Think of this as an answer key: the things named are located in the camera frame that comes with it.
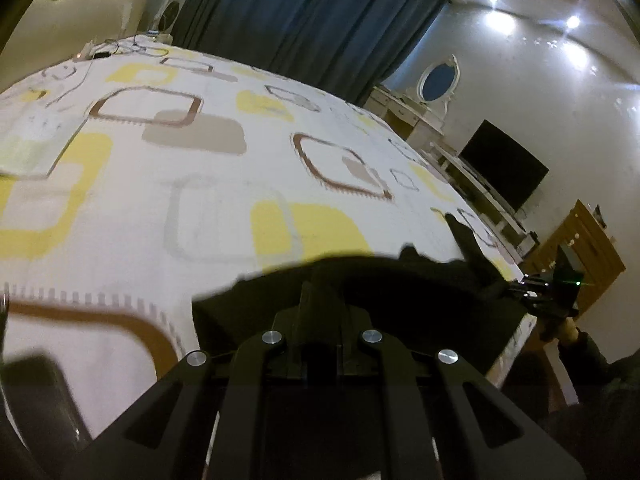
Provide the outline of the right hand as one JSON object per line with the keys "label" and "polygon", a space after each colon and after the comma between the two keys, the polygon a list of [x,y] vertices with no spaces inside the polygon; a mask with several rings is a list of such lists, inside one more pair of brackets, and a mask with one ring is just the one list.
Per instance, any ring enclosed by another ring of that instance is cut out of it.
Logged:
{"label": "right hand", "polygon": [[578,341],[580,331],[578,330],[574,318],[564,318],[555,333],[555,338],[560,344],[572,344]]}

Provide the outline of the dark sleeved right forearm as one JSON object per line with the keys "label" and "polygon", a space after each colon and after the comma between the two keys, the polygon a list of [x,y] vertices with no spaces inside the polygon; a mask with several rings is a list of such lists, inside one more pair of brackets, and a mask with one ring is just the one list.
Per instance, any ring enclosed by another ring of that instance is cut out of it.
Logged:
{"label": "dark sleeved right forearm", "polygon": [[586,469],[624,468],[639,457],[639,355],[608,362],[588,333],[559,342],[578,397],[554,434]]}

